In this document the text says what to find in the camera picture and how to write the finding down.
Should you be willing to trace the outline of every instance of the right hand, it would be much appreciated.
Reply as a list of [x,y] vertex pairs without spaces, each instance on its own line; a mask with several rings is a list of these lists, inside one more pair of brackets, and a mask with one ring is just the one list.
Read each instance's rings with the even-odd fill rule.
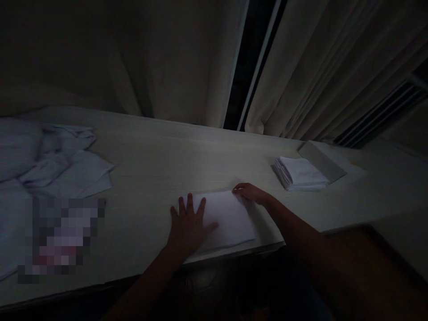
[[178,215],[175,207],[171,207],[172,225],[168,237],[167,249],[175,255],[179,255],[184,261],[189,255],[194,253],[205,241],[205,239],[218,227],[218,223],[211,223],[203,226],[204,209],[206,199],[201,200],[201,204],[195,213],[193,210],[193,195],[187,195],[187,209],[184,206],[183,197],[178,199]]
[[266,202],[271,197],[270,194],[266,193],[264,190],[261,190],[258,187],[250,183],[240,183],[236,185],[233,190],[233,194],[238,194],[250,201],[255,201],[257,204],[265,205]]

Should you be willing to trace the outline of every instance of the white desk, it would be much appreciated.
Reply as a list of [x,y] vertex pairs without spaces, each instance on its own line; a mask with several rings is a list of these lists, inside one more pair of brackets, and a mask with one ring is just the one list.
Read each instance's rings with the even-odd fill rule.
[[[17,284],[16,274],[0,282],[0,306],[102,284],[142,273],[166,244],[169,207],[188,192],[231,189],[248,181],[266,190],[319,231],[360,224],[428,205],[425,163],[381,144],[380,153],[348,150],[348,157],[372,172],[343,190],[286,192],[271,165],[279,156],[299,157],[301,142],[218,128],[175,123],[75,107],[49,107],[23,116],[51,123],[95,128],[91,150],[117,164],[103,226],[91,254],[73,276],[53,276],[46,284]],[[403,168],[403,163],[412,166]],[[415,175],[423,171],[424,175]],[[403,186],[403,174],[411,175]],[[257,238],[195,256],[186,262],[249,250],[282,237],[266,211],[253,215]]]

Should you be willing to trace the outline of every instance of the left hand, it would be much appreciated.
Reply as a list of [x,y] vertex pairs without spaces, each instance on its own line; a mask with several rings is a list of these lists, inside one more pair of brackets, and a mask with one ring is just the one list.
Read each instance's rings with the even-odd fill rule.
[[206,199],[201,200],[198,211],[193,210],[193,196],[187,195],[187,210],[183,198],[178,199],[180,215],[174,206],[171,207],[172,226],[168,237],[167,248],[176,251],[183,259],[194,253],[206,238],[218,227],[218,223],[211,223],[204,227],[204,209]]

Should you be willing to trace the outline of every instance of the curtain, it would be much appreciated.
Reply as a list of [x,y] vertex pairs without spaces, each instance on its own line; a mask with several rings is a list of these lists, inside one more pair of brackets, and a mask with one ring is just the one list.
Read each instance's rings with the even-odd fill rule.
[[143,115],[222,127],[247,0],[110,3]]
[[423,1],[288,0],[245,130],[334,140],[427,57]]
[[248,0],[6,0],[0,115],[75,105],[222,127]]
[[103,0],[2,1],[0,115],[59,104],[128,112],[108,13]]

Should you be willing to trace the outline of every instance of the white box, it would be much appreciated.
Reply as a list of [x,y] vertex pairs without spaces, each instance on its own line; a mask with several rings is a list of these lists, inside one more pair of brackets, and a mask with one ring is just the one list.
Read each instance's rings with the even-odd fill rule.
[[308,140],[299,154],[309,160],[329,181],[330,184],[351,184],[367,173],[352,164],[344,155],[326,143]]

